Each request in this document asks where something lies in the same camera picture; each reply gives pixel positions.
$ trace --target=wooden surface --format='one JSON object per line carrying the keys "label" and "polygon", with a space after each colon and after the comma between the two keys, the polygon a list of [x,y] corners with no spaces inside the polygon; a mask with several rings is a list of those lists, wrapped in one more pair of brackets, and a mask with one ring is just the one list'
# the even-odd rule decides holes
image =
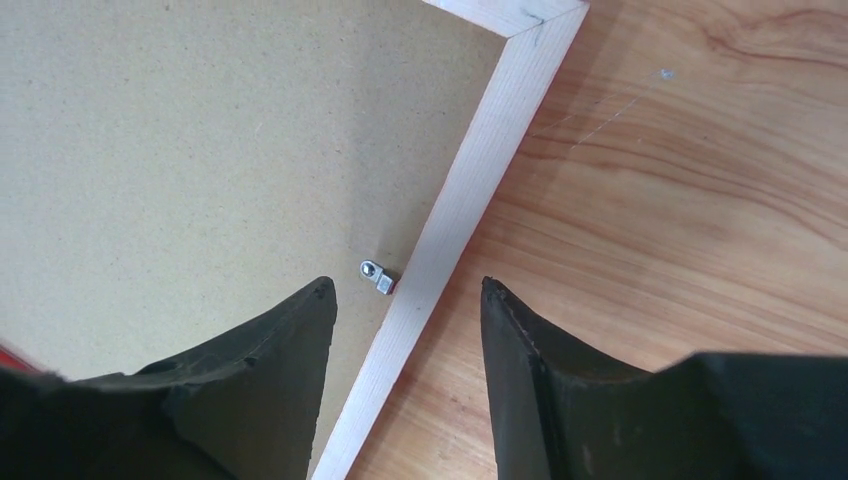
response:
{"label": "wooden surface", "polygon": [[593,2],[350,478],[494,478],[484,275],[643,368],[848,354],[847,127],[842,0]]}
{"label": "wooden surface", "polygon": [[505,40],[419,0],[6,10],[2,340],[131,373],[328,275],[314,463],[391,301],[359,264],[404,270]]}
{"label": "wooden surface", "polygon": [[587,8],[587,4],[578,5],[507,41],[314,470],[315,480],[344,478],[350,471]]}

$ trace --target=metal clip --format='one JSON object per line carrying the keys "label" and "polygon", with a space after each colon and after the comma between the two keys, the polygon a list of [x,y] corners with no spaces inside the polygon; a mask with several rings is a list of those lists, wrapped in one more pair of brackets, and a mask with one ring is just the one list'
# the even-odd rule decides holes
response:
{"label": "metal clip", "polygon": [[395,289],[395,281],[383,267],[372,260],[365,260],[359,265],[359,273],[364,278],[377,285],[377,291],[383,295],[391,295]]}

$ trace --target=white wooden frame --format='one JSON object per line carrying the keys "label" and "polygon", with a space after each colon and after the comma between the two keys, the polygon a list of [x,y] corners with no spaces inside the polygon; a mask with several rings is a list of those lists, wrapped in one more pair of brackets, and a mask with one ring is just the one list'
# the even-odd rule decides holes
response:
{"label": "white wooden frame", "polygon": [[316,480],[349,472],[589,9],[581,0],[424,1],[507,42],[315,468]]}

